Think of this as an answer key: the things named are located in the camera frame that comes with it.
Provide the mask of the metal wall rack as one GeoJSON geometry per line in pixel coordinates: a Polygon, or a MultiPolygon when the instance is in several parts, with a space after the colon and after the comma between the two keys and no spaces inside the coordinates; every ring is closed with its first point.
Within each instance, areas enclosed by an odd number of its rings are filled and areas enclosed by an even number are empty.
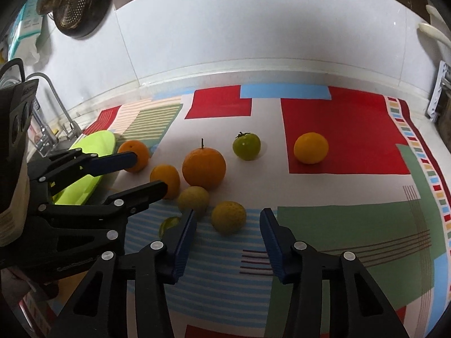
{"type": "Polygon", "coordinates": [[[436,82],[426,108],[426,116],[435,123],[439,117],[438,105],[444,90],[450,90],[450,66],[443,60],[439,63],[436,82]]]}

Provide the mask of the colourful patterned tablecloth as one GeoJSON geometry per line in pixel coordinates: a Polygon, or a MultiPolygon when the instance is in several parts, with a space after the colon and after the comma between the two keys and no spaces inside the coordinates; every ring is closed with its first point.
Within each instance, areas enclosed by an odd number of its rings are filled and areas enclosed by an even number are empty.
{"type": "Polygon", "coordinates": [[[85,134],[113,132],[151,151],[147,168],[105,177],[92,201],[149,180],[161,164],[182,167],[205,146],[226,161],[210,206],[234,201],[246,224],[230,236],[205,216],[184,276],[166,288],[176,337],[280,337],[291,287],[274,277],[259,230],[270,208],[299,240],[323,253],[352,251],[388,297],[411,337],[425,337],[450,302],[450,152],[416,101],[304,85],[188,88],[92,112],[85,134]],[[252,161],[232,149],[256,134],[252,161]],[[301,163],[299,136],[329,143],[326,158],[301,163]]]}

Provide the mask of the yellow-orange small citrus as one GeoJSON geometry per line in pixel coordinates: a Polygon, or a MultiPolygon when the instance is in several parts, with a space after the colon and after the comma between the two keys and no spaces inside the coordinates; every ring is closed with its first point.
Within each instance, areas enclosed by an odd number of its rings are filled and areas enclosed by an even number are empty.
{"type": "Polygon", "coordinates": [[[329,143],[321,134],[309,132],[297,138],[293,154],[301,163],[312,165],[322,162],[329,152],[329,143]]]}

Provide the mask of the chrome pull-down faucet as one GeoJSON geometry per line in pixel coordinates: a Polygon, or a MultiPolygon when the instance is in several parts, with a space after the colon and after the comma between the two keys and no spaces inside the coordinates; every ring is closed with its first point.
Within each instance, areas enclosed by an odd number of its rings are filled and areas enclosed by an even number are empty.
{"type": "Polygon", "coordinates": [[[30,127],[33,128],[34,134],[31,139],[36,150],[41,156],[46,157],[58,144],[57,136],[50,129],[41,114],[41,107],[35,101],[31,111],[30,127]]]}

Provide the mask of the small orange mandarin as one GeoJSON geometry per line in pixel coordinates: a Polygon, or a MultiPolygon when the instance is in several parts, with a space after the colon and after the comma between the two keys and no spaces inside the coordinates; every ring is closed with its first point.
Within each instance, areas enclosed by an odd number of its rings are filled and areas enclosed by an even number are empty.
{"type": "Polygon", "coordinates": [[[174,166],[161,164],[154,167],[150,174],[150,181],[161,181],[167,185],[167,193],[163,197],[166,200],[173,200],[180,193],[180,175],[174,166]]]}

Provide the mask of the large orange with stem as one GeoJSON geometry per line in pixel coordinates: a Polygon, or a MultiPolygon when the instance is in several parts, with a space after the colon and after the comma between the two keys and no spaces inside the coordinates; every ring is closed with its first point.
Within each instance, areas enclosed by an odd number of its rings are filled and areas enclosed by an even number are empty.
{"type": "Polygon", "coordinates": [[[201,138],[200,147],[185,156],[182,174],[188,185],[211,191],[218,188],[224,180],[226,161],[218,150],[205,146],[204,139],[201,138]]]}

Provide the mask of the green tomato with calyx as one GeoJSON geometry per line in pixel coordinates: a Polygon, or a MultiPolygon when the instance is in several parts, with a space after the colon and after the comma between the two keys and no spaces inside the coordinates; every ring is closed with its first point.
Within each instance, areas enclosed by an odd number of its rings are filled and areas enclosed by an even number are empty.
{"type": "Polygon", "coordinates": [[[238,158],[252,161],[258,157],[261,151],[261,140],[254,133],[239,132],[233,141],[232,149],[238,158]]]}

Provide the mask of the tissue paper pack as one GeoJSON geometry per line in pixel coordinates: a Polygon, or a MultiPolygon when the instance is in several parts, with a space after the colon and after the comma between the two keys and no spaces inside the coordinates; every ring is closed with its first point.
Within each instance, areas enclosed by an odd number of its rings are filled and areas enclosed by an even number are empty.
{"type": "Polygon", "coordinates": [[[28,0],[22,6],[8,35],[8,59],[21,58],[26,66],[33,66],[40,59],[37,39],[43,17],[37,13],[37,2],[28,0]]]}

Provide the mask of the black hanging pan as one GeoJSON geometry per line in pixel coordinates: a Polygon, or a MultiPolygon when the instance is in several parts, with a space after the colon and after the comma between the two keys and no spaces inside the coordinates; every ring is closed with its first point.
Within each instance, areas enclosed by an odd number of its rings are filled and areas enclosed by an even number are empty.
{"type": "Polygon", "coordinates": [[[82,38],[91,34],[102,22],[112,0],[90,0],[80,25],[73,30],[58,30],[72,38],[82,38]]]}

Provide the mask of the yellow-green round fruit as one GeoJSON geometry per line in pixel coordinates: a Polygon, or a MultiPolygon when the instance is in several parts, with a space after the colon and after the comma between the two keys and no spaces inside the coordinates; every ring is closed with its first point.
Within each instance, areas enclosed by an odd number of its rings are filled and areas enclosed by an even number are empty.
{"type": "Polygon", "coordinates": [[[246,224],[246,209],[234,201],[223,201],[217,204],[211,214],[211,224],[221,235],[237,233],[246,224]]]}

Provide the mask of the green round fruit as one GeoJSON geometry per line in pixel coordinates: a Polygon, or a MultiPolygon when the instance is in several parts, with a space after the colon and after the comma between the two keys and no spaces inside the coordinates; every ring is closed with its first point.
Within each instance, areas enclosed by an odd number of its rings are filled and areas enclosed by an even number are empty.
{"type": "Polygon", "coordinates": [[[171,229],[172,227],[176,227],[177,224],[180,222],[180,217],[174,216],[174,217],[168,217],[166,218],[160,225],[158,235],[162,239],[163,235],[168,229],[171,229]]]}

